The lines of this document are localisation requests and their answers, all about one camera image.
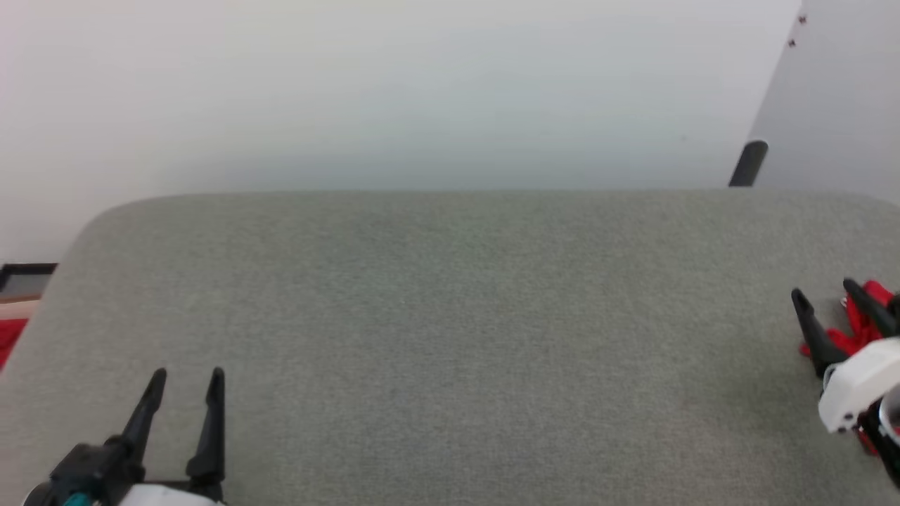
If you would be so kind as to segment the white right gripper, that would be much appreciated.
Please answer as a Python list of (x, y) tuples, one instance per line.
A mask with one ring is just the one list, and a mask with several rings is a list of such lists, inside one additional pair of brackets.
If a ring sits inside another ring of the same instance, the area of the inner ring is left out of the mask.
[(853, 278), (845, 278), (843, 288), (859, 313), (887, 339), (868, 343), (848, 358), (817, 319), (806, 295), (799, 288), (791, 291), (791, 301), (814, 372), (817, 377), (824, 377), (824, 389), (818, 403), (819, 417), (828, 432), (843, 432), (851, 429), (859, 416), (879, 401), (880, 406), (875, 407), (875, 422), (885, 427), (888, 433), (897, 433), (898, 291), (888, 290), (874, 279), (859, 284)]

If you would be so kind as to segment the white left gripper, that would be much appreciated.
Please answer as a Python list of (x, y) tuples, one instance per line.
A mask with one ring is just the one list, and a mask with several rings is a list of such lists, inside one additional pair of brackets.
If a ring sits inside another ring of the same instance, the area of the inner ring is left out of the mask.
[[(166, 388), (166, 368), (158, 368), (132, 411), (121, 439), (129, 461), (142, 461), (153, 418)], [(225, 372), (217, 366), (205, 394), (206, 414), (194, 456), (186, 473), (193, 486), (220, 486), (225, 480)], [(26, 505), (222, 505), (223, 502), (158, 484), (125, 484), (109, 493), (102, 484), (39, 484), (25, 498)]]

